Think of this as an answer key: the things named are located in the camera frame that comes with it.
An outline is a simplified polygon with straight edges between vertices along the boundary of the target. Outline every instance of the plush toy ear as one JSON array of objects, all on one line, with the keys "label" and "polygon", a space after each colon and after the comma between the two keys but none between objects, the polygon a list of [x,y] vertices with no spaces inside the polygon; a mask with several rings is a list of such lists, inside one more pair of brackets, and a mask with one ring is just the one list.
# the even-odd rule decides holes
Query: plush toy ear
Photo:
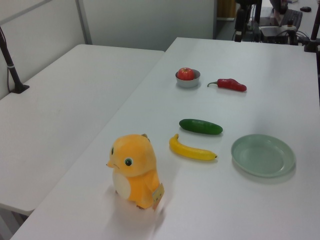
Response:
[{"label": "plush toy ear", "polygon": [[150,139],[148,138],[148,136],[147,136],[147,134],[141,134],[141,136],[144,136],[144,137],[146,137],[146,139],[148,139],[149,140],[149,142],[150,142]]}]

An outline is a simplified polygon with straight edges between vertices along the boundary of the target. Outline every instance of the table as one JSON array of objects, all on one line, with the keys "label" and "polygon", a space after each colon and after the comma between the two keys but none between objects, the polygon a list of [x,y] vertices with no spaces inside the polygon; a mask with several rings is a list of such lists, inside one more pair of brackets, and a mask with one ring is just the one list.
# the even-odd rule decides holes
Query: table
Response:
[{"label": "table", "polygon": [[[198,87],[177,86],[175,73],[187,66],[200,71]],[[219,78],[234,78],[247,92],[207,87]],[[301,46],[177,38],[12,240],[315,239],[318,97],[316,55]],[[224,130],[218,136],[187,132],[178,124],[184,118]],[[120,199],[105,166],[115,139],[133,133],[146,133],[157,156],[165,195],[156,213]],[[174,154],[169,139],[175,133],[182,144],[214,151],[217,161]],[[261,178],[236,167],[231,145],[248,134],[286,142],[296,168]]]},{"label": "table", "polygon": [[162,51],[78,45],[0,101],[0,207],[30,213]]}]

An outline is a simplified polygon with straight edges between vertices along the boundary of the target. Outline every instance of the apple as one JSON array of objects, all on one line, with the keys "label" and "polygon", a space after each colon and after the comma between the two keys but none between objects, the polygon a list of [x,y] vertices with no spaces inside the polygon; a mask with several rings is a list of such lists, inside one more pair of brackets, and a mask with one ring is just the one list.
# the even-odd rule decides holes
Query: apple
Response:
[{"label": "apple", "polygon": [[191,68],[183,67],[179,69],[177,78],[180,80],[190,81],[195,79],[195,74]]}]

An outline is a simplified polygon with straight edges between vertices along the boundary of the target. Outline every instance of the floor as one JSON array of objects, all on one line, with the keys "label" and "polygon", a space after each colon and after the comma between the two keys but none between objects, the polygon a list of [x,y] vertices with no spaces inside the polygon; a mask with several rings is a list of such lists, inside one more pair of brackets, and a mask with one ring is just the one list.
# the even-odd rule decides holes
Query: floor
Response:
[{"label": "floor", "polygon": [[235,32],[235,20],[217,20],[216,21],[216,39],[232,41]]},{"label": "floor", "polygon": [[0,240],[9,240],[26,220],[26,216],[0,208]]}]

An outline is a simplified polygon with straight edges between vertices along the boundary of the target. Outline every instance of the green cucumber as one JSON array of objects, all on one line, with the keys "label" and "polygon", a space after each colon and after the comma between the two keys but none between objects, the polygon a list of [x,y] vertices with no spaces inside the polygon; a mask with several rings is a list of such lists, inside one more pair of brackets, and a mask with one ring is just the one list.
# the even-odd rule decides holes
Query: green cucumber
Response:
[{"label": "green cucumber", "polygon": [[184,130],[199,134],[218,135],[223,131],[223,128],[217,124],[198,119],[182,119],[179,125]]}]

